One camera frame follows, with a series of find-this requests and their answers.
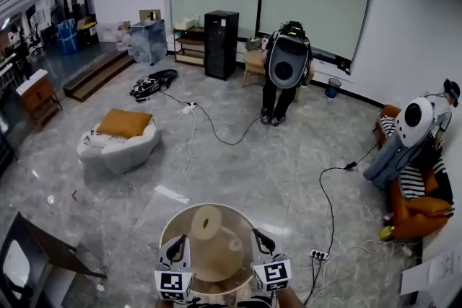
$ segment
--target orange pillow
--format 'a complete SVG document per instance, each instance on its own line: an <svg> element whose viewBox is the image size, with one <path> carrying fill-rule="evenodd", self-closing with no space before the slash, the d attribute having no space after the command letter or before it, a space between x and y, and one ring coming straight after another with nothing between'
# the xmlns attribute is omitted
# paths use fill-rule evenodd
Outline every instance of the orange pillow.
<svg viewBox="0 0 462 308"><path fill-rule="evenodd" d="M413 199L406 204L410 211L423 213L427 217L442 216L451 209L447 201L432 198L431 196L422 196L421 198Z"/></svg>
<svg viewBox="0 0 462 308"><path fill-rule="evenodd" d="M121 109L111 109L103 118L96 132L106 135L132 138L143 135L152 115L142 112L130 112Z"/></svg>

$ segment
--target white oval device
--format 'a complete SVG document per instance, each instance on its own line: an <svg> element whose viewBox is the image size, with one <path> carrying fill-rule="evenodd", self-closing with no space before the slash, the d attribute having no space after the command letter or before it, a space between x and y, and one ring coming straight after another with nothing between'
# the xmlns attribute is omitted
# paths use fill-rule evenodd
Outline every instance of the white oval device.
<svg viewBox="0 0 462 308"><path fill-rule="evenodd" d="M395 119L401 143L411 148L428 135L433 123L433 106L424 97L412 100Z"/></svg>

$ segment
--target black circular speaker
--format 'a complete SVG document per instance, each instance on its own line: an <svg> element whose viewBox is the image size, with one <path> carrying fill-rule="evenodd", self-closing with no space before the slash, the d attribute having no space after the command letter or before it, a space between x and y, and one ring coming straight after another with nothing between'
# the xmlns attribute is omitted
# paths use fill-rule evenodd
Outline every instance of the black circular speaker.
<svg viewBox="0 0 462 308"><path fill-rule="evenodd" d="M294 70L290 64L287 62L278 63L274 67L274 74L276 77L281 80L288 80L294 73Z"/></svg>
<svg viewBox="0 0 462 308"><path fill-rule="evenodd" d="M406 112L404 113L404 120L408 126L416 127L419 124L421 118L422 110L420 109L420 105L412 103L406 108Z"/></svg>

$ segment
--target white armchair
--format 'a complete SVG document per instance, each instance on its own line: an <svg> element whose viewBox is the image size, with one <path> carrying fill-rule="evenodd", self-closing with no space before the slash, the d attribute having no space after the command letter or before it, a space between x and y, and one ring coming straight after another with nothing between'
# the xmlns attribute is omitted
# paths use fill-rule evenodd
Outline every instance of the white armchair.
<svg viewBox="0 0 462 308"><path fill-rule="evenodd" d="M93 132L86 132L80 139L77 153L84 164L102 160L109 170L121 174L143 163L159 140L160 129L151 120L142 136L129 139L113 140L106 135L98 138Z"/></svg>

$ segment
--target round table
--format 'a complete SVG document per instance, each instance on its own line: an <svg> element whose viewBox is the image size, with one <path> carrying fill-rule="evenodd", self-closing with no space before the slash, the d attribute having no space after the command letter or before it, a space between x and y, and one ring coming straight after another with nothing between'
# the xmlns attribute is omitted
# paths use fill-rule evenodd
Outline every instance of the round table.
<svg viewBox="0 0 462 308"><path fill-rule="evenodd" d="M235 292L253 275L252 228L250 220L233 208L199 204L181 211L167 223L160 245L173 237L187 235L191 270L195 273L191 291L201 298L227 296L225 301L235 300Z"/></svg>

